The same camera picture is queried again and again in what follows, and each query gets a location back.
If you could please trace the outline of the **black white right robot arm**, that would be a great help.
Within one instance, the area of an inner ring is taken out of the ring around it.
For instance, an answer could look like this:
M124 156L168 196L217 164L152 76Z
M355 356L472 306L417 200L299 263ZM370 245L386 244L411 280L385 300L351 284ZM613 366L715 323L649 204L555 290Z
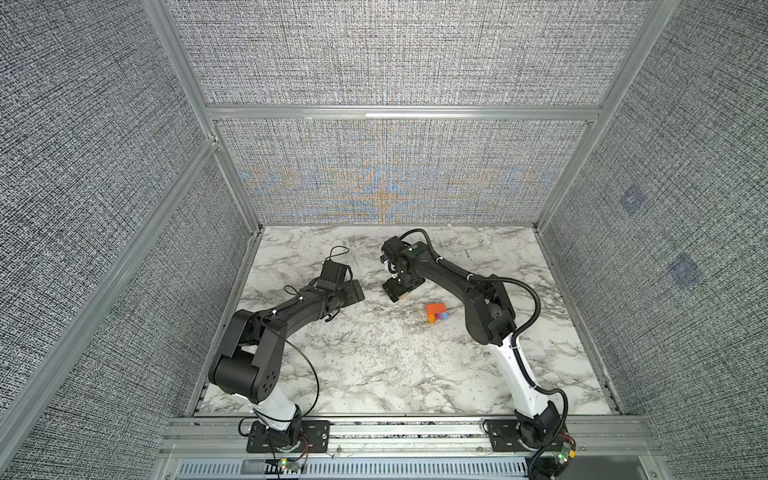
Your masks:
M541 314L536 291L517 279L467 271L439 255L429 240L408 243L402 236L394 236L384 242L381 251L381 262L392 275L383 284L390 300L399 301L425 281L460 300L467 332L490 349L509 387L521 443L529 450L549 447L565 426L568 399L562 389L538 384L520 346L519 337ZM533 312L521 325L516 323L507 285L522 288L532 298Z

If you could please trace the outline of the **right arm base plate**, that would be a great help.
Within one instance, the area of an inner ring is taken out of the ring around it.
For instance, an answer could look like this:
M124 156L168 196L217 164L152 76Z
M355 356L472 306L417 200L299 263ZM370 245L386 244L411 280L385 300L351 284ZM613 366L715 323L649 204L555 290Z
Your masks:
M534 453L541 448L546 440L551 443L548 451L559 450L564 443L573 444L573 438L561 431L557 436L552 433L539 433L531 425L521 423L517 419L486 419L481 423L494 452L523 452Z

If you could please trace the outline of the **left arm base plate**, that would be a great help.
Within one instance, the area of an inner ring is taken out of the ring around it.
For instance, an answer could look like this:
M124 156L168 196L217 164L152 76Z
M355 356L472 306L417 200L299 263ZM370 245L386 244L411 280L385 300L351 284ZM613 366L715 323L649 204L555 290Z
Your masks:
M326 453L330 440L329 421L302 421L280 431L259 421L251 424L247 436L246 452L256 453Z

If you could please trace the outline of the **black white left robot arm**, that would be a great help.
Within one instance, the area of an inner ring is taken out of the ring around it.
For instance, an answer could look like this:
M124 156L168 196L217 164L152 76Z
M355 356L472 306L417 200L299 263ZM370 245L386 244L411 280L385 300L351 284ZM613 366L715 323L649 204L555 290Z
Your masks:
M341 309L363 300L357 280L315 280L277 306L235 312L211 361L209 382L254 406L268 443L278 448L296 447L304 413L279 386L288 338L304 326L328 321Z

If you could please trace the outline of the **red wooden block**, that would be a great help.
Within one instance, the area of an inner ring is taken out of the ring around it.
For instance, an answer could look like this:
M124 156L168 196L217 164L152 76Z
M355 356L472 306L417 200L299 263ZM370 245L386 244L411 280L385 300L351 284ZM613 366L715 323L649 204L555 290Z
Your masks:
M447 307L444 303L431 303L426 305L425 312L427 317L428 315L432 315L435 317L436 314L447 312Z

